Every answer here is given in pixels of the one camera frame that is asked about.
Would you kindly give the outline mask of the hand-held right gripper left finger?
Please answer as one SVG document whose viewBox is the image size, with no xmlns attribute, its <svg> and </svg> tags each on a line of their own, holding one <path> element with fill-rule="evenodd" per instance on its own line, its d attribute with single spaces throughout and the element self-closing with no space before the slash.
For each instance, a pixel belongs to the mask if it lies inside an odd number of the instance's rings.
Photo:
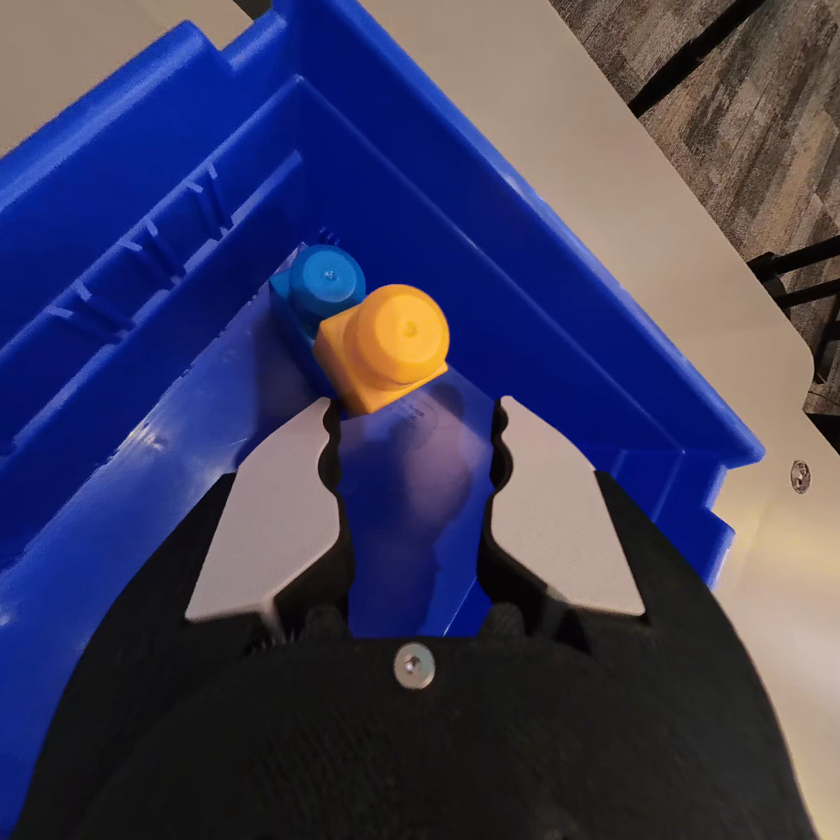
<svg viewBox="0 0 840 840">
<path fill-rule="evenodd" d="M 354 547 L 339 493 L 340 407 L 321 397 L 242 461 L 217 519 L 185 619 L 256 616 L 277 640 L 308 614 L 347 613 Z"/>
</svg>

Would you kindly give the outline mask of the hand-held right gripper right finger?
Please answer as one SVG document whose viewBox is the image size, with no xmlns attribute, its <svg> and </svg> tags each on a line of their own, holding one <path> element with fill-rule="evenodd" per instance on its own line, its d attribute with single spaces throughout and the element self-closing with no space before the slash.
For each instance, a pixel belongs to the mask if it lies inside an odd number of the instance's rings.
<svg viewBox="0 0 840 840">
<path fill-rule="evenodd" d="M 592 462 L 512 396 L 497 401 L 479 585 L 525 617 L 553 605 L 625 616 L 644 603 Z"/>
</svg>

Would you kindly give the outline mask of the yellow one-stud building block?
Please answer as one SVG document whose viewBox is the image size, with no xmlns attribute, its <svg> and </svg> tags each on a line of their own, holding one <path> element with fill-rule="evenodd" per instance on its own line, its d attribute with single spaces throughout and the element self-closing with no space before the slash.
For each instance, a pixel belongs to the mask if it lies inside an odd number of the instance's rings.
<svg viewBox="0 0 840 840">
<path fill-rule="evenodd" d="M 450 333 L 426 292 L 393 284 L 321 321 L 316 362 L 346 412 L 373 414 L 448 372 Z"/>
</svg>

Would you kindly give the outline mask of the blue plastic bin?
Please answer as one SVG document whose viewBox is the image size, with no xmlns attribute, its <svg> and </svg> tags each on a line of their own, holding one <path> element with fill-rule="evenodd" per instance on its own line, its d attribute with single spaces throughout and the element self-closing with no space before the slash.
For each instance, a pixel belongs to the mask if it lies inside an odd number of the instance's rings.
<svg viewBox="0 0 840 840">
<path fill-rule="evenodd" d="M 49 725 L 142 562 L 258 436 L 312 400 L 270 275 L 338 245 L 371 290 L 421 288 L 451 332 L 441 381 L 467 469 L 436 537 L 385 570 L 406 495 L 386 431 L 430 431 L 434 388 L 358 426 L 346 465 L 370 636 L 465 635 L 469 556 L 503 395 L 611 473 L 714 585 L 726 472 L 763 454 L 592 253 L 356 2 L 281 2 L 217 49 L 178 24 L 2 158 L 2 838 L 38 815 Z"/>
</svg>

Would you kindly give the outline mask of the black metal frame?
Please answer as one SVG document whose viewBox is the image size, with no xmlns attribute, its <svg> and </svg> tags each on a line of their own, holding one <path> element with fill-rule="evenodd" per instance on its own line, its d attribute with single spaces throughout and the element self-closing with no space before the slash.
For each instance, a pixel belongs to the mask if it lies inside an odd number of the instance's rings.
<svg viewBox="0 0 840 840">
<path fill-rule="evenodd" d="M 839 256 L 839 235 L 819 243 L 777 255 L 767 252 L 747 262 L 753 275 L 769 293 L 777 307 L 783 312 L 826 298 L 835 298 L 839 293 L 839 279 L 829 280 L 818 285 L 795 291 L 784 290 L 781 277 L 796 270 L 823 263 Z"/>
</svg>

